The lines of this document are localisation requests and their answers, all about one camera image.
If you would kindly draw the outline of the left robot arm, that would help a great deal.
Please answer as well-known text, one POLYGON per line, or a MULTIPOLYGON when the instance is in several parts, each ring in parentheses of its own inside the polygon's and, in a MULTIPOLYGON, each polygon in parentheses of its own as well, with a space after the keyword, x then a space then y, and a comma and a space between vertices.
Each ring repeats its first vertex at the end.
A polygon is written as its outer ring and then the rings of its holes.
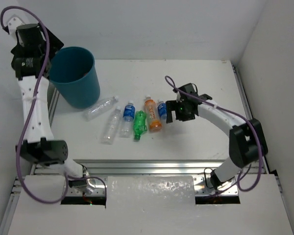
POLYGON ((17 26, 15 34, 11 64, 22 93, 26 125, 20 156, 32 164, 67 173, 69 186, 87 194, 91 188, 86 168, 69 158, 66 142, 54 139, 49 123, 50 61, 63 43, 39 23, 17 26))

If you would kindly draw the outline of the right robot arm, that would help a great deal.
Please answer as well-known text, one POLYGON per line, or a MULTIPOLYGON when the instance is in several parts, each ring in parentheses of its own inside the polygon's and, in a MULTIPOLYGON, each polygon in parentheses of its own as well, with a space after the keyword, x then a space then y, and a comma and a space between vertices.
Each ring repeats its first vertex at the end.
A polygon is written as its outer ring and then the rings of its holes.
POLYGON ((211 96, 199 95, 196 85, 188 83, 173 90, 175 100, 166 101, 166 122, 204 118, 229 138, 229 157, 210 173, 208 185, 218 189, 247 165, 268 153, 265 135, 259 120, 245 117, 220 107, 211 96))

